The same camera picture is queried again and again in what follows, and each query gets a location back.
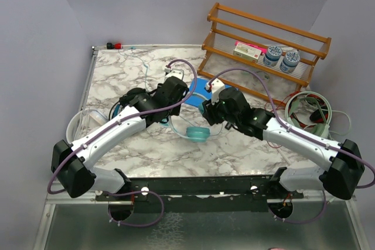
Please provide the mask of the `white over-ear headphones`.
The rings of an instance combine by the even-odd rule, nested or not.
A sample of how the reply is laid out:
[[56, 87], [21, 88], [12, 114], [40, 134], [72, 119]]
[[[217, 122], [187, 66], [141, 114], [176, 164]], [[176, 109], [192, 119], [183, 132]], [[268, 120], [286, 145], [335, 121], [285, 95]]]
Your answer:
[[66, 141], [72, 143], [103, 126], [108, 118], [99, 110], [87, 108], [78, 112], [68, 123]]

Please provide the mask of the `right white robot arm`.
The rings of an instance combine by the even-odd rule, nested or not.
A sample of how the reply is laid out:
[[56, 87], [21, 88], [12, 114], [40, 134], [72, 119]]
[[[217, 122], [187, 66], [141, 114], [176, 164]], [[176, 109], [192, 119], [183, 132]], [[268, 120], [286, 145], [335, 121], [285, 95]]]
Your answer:
[[281, 145], [314, 163], [307, 168], [282, 168], [269, 183], [269, 191], [282, 198], [290, 191], [324, 190], [349, 200], [364, 172], [357, 145], [330, 141], [303, 131], [272, 112], [249, 105], [243, 93], [234, 87], [206, 86], [211, 98], [203, 102], [203, 117], [210, 125], [228, 122], [242, 134]]

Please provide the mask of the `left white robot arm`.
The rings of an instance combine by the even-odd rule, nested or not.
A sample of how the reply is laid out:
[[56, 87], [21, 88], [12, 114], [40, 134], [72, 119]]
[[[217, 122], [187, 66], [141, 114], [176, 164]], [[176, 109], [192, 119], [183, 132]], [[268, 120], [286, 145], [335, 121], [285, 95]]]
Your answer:
[[53, 147], [52, 172], [70, 197], [89, 190], [108, 191], [115, 199], [129, 195], [130, 180], [120, 169], [99, 169], [95, 164], [124, 139], [143, 131], [170, 115], [177, 115], [189, 88], [177, 77], [169, 77], [157, 89], [129, 90], [116, 117], [72, 143], [59, 141]]

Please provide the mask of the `teal cat-ear headphones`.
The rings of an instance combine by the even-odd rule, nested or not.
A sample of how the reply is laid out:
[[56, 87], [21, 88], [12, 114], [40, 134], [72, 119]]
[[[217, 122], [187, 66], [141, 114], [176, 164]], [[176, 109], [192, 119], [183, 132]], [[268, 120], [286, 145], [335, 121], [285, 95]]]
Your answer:
[[180, 133], [174, 126], [172, 118], [168, 119], [166, 126], [169, 127], [175, 134], [183, 139], [187, 139], [194, 143], [204, 143], [209, 137], [211, 137], [211, 132], [209, 128], [204, 128], [200, 126], [190, 126], [186, 128], [185, 134]]

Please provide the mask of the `black blue headphones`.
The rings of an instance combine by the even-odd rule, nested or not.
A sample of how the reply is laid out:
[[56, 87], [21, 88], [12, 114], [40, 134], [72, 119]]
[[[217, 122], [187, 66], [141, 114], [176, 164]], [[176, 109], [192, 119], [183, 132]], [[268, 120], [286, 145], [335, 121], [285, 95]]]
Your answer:
[[148, 91], [145, 88], [133, 88], [129, 90], [126, 94], [121, 96], [119, 100], [111, 107], [109, 114], [108, 114], [108, 120], [113, 119], [120, 113], [121, 108], [125, 108], [127, 105], [130, 104], [130, 101], [135, 98], [138, 94], [153, 94], [156, 92], [156, 89]]

